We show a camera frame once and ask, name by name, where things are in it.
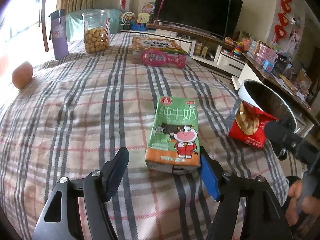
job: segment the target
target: tv screen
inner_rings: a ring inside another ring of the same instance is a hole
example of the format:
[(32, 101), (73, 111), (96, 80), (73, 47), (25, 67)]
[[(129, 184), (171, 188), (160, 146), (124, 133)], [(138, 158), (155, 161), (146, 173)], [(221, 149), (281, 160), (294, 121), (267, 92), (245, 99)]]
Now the tv screen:
[[(156, 0), (154, 19), (161, 2)], [(241, 0), (164, 0), (157, 20), (199, 28), (220, 37), (224, 37), (227, 26), (226, 36), (232, 37), (241, 8)]]

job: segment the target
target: egg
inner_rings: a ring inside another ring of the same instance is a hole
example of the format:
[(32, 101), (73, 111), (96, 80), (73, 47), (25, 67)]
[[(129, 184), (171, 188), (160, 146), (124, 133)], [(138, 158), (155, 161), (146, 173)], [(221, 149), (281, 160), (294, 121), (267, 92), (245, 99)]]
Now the egg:
[(32, 80), (33, 67), (26, 61), (12, 72), (12, 83), (16, 88), (23, 89)]

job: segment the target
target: chip bag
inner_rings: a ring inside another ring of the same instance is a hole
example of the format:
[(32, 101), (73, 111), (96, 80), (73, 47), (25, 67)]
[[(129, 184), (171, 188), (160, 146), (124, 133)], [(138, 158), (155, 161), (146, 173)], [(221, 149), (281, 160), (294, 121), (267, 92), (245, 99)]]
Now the chip bag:
[(228, 117), (229, 137), (261, 149), (266, 141), (264, 127), (267, 122), (278, 120), (245, 101), (236, 104)]

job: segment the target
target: purple tumbler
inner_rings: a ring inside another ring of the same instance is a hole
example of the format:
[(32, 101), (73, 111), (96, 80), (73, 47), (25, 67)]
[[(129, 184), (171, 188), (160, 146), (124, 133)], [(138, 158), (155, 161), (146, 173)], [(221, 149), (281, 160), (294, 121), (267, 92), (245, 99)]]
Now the purple tumbler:
[(66, 10), (61, 9), (49, 15), (54, 57), (61, 59), (69, 54), (66, 32)]

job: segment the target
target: red logo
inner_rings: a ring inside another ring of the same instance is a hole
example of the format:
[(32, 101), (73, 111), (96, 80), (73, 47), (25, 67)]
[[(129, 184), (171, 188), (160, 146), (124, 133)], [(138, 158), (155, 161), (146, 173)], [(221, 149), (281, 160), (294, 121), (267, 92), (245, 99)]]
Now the red logo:
[(169, 106), (172, 104), (172, 99), (169, 97), (163, 97), (160, 99), (160, 102), (165, 106)]

